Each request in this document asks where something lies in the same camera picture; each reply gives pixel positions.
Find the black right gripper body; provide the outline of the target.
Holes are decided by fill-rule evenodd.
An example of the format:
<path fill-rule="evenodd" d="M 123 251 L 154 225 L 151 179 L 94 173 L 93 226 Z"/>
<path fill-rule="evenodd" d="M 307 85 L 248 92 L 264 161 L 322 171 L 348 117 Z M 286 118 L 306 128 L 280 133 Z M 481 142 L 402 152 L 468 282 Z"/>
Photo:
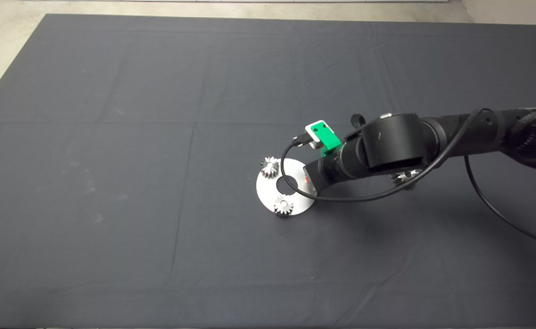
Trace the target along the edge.
<path fill-rule="evenodd" d="M 356 179 L 356 158 L 343 153 L 343 150 L 333 152 L 303 167 L 306 181 L 311 185 L 312 191 L 320 193 L 337 183 Z"/>

